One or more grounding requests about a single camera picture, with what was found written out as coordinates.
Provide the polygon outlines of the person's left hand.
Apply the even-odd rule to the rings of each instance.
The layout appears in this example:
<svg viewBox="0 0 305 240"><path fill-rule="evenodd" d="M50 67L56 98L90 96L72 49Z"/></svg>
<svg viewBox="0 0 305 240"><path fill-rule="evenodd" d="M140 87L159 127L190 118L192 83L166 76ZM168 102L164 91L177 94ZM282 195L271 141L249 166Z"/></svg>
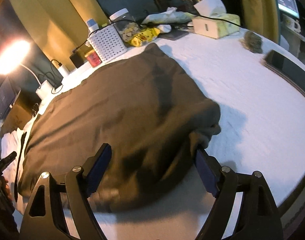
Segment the person's left hand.
<svg viewBox="0 0 305 240"><path fill-rule="evenodd" d="M10 187L8 185L8 180L4 176L1 176L0 181L1 181L1 190L3 191L7 200L11 203L12 202L12 195L11 195L11 192L10 192Z"/></svg>

